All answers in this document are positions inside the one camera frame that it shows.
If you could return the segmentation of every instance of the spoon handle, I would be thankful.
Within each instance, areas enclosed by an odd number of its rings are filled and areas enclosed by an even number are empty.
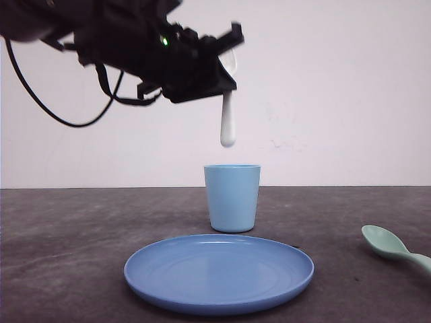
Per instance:
[[[222,129],[220,132],[220,142],[223,147],[233,146],[236,140],[234,111],[230,104],[231,98],[232,91],[223,93]]]
[[[431,258],[423,254],[410,254],[409,259],[422,266],[426,271],[431,274]]]

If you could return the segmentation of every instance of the dark gray table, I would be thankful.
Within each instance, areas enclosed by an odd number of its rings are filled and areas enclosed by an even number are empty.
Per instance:
[[[203,188],[3,190],[2,322],[431,322],[431,277],[375,256],[360,228],[395,232],[431,254],[431,187],[263,187],[247,232],[314,260],[308,289],[264,312],[175,314],[137,298],[123,265],[137,249],[209,226]]]

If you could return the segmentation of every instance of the white wall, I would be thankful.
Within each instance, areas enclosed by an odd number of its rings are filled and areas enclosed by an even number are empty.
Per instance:
[[[261,164],[262,185],[431,185],[430,17],[427,0],[185,0],[170,20],[200,34],[242,23],[230,149],[221,97],[115,104],[88,129],[64,127],[22,89],[2,46],[2,186],[199,186],[203,165],[237,162]],[[85,121],[106,102],[74,54],[15,47],[62,117]]]

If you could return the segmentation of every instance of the black cable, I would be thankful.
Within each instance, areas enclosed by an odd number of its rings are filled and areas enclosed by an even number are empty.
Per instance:
[[[59,123],[62,123],[66,126],[72,127],[72,128],[83,128],[83,127],[87,127],[90,126],[91,124],[94,124],[95,122],[99,121],[100,118],[103,117],[103,115],[106,113],[106,111],[108,111],[108,109],[110,108],[111,104],[114,102],[114,97],[111,97],[108,101],[108,103],[106,104],[105,108],[103,109],[103,111],[101,111],[101,113],[94,118],[93,120],[86,122],[86,123],[70,123],[67,122],[66,120],[63,120],[62,118],[59,118],[57,115],[55,115],[51,110],[49,110],[42,101],[39,100],[39,98],[37,97],[37,95],[33,92],[32,88],[28,85],[26,79],[24,78],[24,76],[21,73],[20,68],[18,67],[18,63],[15,59],[15,55],[13,53],[12,50],[12,45],[11,45],[11,41],[10,39],[5,39],[6,41],[6,49],[7,49],[7,53],[9,54],[9,58],[11,60],[13,69],[15,70],[16,75],[18,76],[18,79],[20,79],[22,85],[24,86],[24,88],[27,90],[27,92],[29,93],[29,95],[33,98],[33,100],[42,108],[42,110],[44,110],[49,116],[51,116],[52,118],[54,118],[55,120],[57,120]],[[117,96],[117,92],[120,88],[120,84],[121,84],[121,80],[123,79],[123,75],[124,75],[124,71],[120,72],[117,84],[115,85],[115,89],[114,89],[114,96]]]

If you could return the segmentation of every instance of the spoon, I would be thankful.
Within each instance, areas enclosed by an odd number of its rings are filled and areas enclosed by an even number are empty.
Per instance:
[[[423,254],[412,254],[392,232],[376,225],[365,225],[362,227],[362,235],[379,256],[413,261],[431,274],[431,258]]]
[[[228,50],[227,52],[219,56],[220,62],[223,68],[233,76],[236,73],[238,65],[236,63],[236,56],[234,50]],[[231,147],[235,144],[236,131],[235,131],[235,120],[234,110],[230,104],[232,99],[232,91],[226,91],[223,93],[223,106],[222,106],[222,127],[220,130],[220,143],[223,147]]]

